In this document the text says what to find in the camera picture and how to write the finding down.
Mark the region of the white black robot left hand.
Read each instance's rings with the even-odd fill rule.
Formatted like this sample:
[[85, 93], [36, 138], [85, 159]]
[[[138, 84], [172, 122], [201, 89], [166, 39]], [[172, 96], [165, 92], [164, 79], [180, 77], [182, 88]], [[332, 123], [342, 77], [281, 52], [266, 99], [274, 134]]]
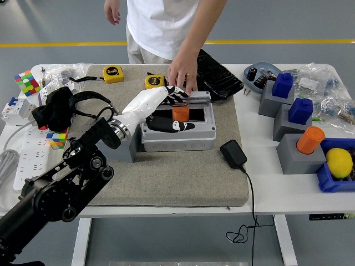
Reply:
[[188, 94], [176, 86], [160, 86], [141, 91], [122, 111], [114, 116], [112, 124], [117, 124], [124, 133], [133, 133], [136, 126], [146, 123], [154, 131], [177, 133], [195, 128], [193, 123], [179, 122], [167, 117], [153, 116], [161, 103], [181, 103]]

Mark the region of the person's right hand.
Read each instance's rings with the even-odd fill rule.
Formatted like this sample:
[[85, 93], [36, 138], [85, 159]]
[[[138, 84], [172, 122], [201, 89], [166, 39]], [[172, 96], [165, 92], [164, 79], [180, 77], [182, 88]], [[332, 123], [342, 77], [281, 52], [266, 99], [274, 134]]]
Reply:
[[107, 21], [112, 25], [120, 23], [120, 0], [105, 0], [104, 12]]

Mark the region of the person's left hand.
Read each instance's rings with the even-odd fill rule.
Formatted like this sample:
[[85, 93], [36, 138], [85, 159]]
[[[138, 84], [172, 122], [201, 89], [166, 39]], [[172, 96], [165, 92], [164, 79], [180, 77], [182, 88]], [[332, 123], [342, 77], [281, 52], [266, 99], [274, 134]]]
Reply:
[[185, 87], [185, 92], [190, 96], [192, 91], [197, 91], [196, 76], [197, 56], [179, 53], [170, 64], [168, 83], [180, 89]]

